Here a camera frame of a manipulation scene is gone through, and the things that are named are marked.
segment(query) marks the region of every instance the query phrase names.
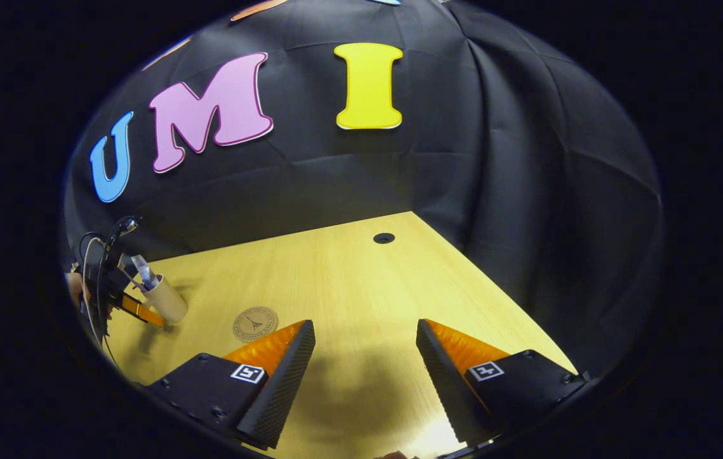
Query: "cable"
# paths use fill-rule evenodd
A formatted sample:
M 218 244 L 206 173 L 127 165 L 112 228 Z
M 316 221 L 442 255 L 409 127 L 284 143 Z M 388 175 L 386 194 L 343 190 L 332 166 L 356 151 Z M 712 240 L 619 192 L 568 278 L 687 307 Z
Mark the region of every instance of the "cable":
M 88 231 L 87 233 L 84 233 L 84 236 L 82 236 L 80 239 L 78 239 L 78 246 L 76 246 L 76 247 L 73 248 L 73 255 L 74 255 L 76 252 L 78 252 L 78 256 L 81 256 L 81 244 L 84 244 L 84 239 L 86 239 L 87 236 L 89 236 L 89 235 L 94 235 L 94 236 L 97 236 L 97 237 L 99 237 L 99 238 L 103 238 L 103 237 L 104 237 L 104 235 L 102 235 L 101 233 L 99 233 L 99 232 L 97 232 L 97 231 Z M 82 264 L 82 265 L 84 264 L 84 259 L 83 259 L 83 258 L 81 259 L 81 264 Z
M 124 223 L 126 223 L 126 222 L 128 222 L 128 221 L 135 221 L 135 222 L 136 222 L 137 220 L 138 220 L 138 218 L 137 218 L 136 215 L 127 215 L 126 217 L 123 217 L 122 219 L 120 219 L 119 221 L 117 221 L 117 223 L 115 223 L 115 226 L 112 227 L 112 232 L 109 233 L 109 237 L 107 238 L 107 243 L 109 244 L 109 241 L 111 241 L 112 238 L 117 238 L 117 237 L 120 236 L 120 235 L 119 235 L 119 228 L 120 228 L 121 224 L 124 224 Z
M 115 360 L 115 358 L 113 357 L 113 355 L 112 355 L 112 350 L 109 349 L 109 340 L 106 339 L 106 337 L 104 337 L 104 343 L 106 343 L 106 345 L 107 345 L 107 351 L 109 351 L 109 358 L 112 359 L 112 361 L 115 363 L 115 366 L 117 367 L 117 369 L 120 370 L 120 369 L 121 369 L 121 366 L 120 366 L 119 364 L 117 364 L 117 360 Z
M 115 232 L 117 231 L 117 228 L 120 226 L 121 221 L 123 221 L 123 220 L 124 219 L 120 219 L 120 221 L 115 224 L 115 227 L 113 228 L 113 232 L 107 238 L 107 244 L 105 244 L 105 246 L 104 246 L 105 251 L 108 250 L 109 244 L 112 241 L 113 237 L 115 236 Z M 96 282 L 96 297 L 97 297 L 96 305 L 98 305 L 98 319 L 99 320 L 103 320 L 103 317 L 104 317 L 104 312 L 101 310 L 100 274 L 101 274 L 101 265 L 104 264 L 105 259 L 106 259 L 106 252 L 101 255 L 101 258 L 98 261 L 98 282 Z M 117 364 L 117 360 L 115 360 L 115 356 L 112 355 L 112 348 L 109 347 L 109 340 L 107 339 L 106 334 L 102 335 L 101 338 L 102 338 L 104 344 L 107 346 L 107 351 L 109 352 L 109 358 L 112 359 L 113 363 L 115 364 L 115 367 L 117 367 L 117 369 L 120 370 L 121 366 L 119 364 Z
M 98 241 L 100 244 L 103 244 L 99 238 L 92 238 L 92 239 L 90 239 L 90 243 L 87 244 L 87 252 L 84 254 L 84 267 L 81 270 L 81 293 L 84 294 L 84 304 L 87 305 L 87 319 L 90 321 L 90 329 L 92 330 L 92 336 L 94 338 L 96 338 L 96 341 L 97 341 L 98 334 L 96 333 L 96 328 L 92 325 L 92 314 L 90 312 L 90 302 L 87 300 L 87 288 L 85 288 L 85 285 L 87 285 L 87 258 L 89 258 L 89 256 L 90 256 L 90 247 L 92 247 L 92 243 L 94 241 Z

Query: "paper cup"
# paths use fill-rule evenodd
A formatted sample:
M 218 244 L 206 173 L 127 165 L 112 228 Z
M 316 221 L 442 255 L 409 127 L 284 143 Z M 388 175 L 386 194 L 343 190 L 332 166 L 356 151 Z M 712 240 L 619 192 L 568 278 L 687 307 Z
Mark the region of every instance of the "paper cup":
M 155 311 L 168 322 L 178 323 L 189 312 L 189 306 L 169 281 L 163 278 L 163 274 L 157 275 L 157 287 L 145 291 L 143 296 L 146 297 L 146 305 L 154 306 Z

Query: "hand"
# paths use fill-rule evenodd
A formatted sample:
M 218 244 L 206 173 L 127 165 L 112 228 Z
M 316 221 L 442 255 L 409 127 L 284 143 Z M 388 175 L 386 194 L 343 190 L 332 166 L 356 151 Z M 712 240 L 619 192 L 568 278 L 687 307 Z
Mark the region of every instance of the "hand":
M 84 279 L 79 273 L 66 273 L 64 274 L 64 281 L 67 282 L 67 289 L 69 295 L 73 299 L 76 308 L 81 307 L 81 294 L 84 290 Z M 92 291 L 87 290 L 87 300 L 92 297 Z M 112 306 L 107 306 L 107 319 L 112 320 Z

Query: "yellow letter i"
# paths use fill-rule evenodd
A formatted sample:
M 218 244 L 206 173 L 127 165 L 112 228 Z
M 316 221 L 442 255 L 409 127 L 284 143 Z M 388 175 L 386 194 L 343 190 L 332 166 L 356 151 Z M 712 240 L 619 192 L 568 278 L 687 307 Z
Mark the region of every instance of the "yellow letter i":
M 344 129 L 391 129 L 402 123 L 393 108 L 393 61 L 402 50 L 379 43 L 347 43 L 333 52 L 347 62 L 347 106 L 336 115 Z

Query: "foam letter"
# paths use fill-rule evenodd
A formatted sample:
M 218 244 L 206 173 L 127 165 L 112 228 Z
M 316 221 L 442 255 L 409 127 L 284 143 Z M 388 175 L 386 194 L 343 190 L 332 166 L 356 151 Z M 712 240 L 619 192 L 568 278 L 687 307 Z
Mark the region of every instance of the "foam letter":
M 149 103 L 149 108 L 155 110 L 157 139 L 152 169 L 161 173 L 183 163 L 186 152 L 175 143 L 175 130 L 195 153 L 201 153 L 215 111 L 219 112 L 219 129 L 214 134 L 217 145 L 234 145 L 271 131 L 274 120 L 262 113 L 256 84 L 259 65 L 266 59 L 268 54 L 256 52 L 225 63 L 211 78 L 202 97 L 183 82 L 154 96 Z
M 402 50 L 379 43 L 348 43 L 333 49 L 347 61 L 347 106 L 336 116 L 344 129 L 390 129 L 402 123 L 393 108 L 393 61 Z
M 123 193 L 123 189 L 126 188 L 126 183 L 129 181 L 129 134 L 126 127 L 129 125 L 132 116 L 132 112 L 123 115 L 112 128 L 112 137 L 115 138 L 115 163 L 117 165 L 113 178 L 107 177 L 104 166 L 106 136 L 98 140 L 98 143 L 92 149 L 92 153 L 90 153 L 92 182 L 96 185 L 98 198 L 105 203 L 116 200 Z

